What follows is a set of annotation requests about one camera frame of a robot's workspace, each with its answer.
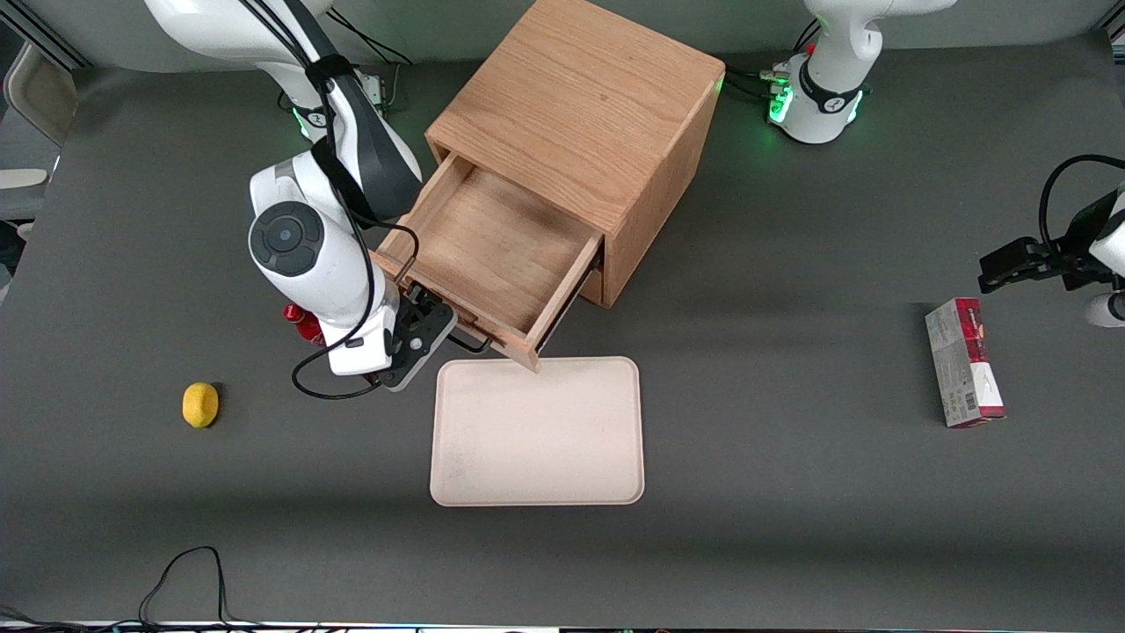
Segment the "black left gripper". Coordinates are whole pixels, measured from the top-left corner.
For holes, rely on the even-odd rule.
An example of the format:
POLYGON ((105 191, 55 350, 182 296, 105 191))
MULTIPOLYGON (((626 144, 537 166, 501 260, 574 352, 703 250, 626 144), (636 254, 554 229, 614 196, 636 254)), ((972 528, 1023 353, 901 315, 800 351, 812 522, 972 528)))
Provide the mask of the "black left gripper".
MULTIPOLYGON (((1120 221, 1113 220, 1114 214, 1120 211, 1118 198, 1117 192, 1106 193, 1086 205, 1076 212, 1063 236, 1054 239, 1061 256, 1074 265, 1062 273, 1065 291, 1078 291, 1090 284, 1108 284, 1114 292, 1120 291, 1120 275, 1090 252, 1094 242, 1107 239, 1112 230, 1120 227, 1120 221)), ((980 257, 979 266, 982 293, 993 293, 1024 280, 1046 280, 1056 275, 1051 251, 1030 236, 1012 239, 980 257)))

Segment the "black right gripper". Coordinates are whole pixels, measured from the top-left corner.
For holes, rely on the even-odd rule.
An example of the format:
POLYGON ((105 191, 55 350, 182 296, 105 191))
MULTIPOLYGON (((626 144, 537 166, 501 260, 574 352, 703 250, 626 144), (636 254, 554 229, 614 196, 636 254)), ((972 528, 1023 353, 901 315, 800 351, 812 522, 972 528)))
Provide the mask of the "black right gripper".
POLYGON ((379 373, 379 385, 400 392, 417 376, 432 353, 449 337, 458 322, 454 311, 435 311, 442 300, 429 288, 410 288, 403 295, 403 313, 392 340, 392 365, 379 373))

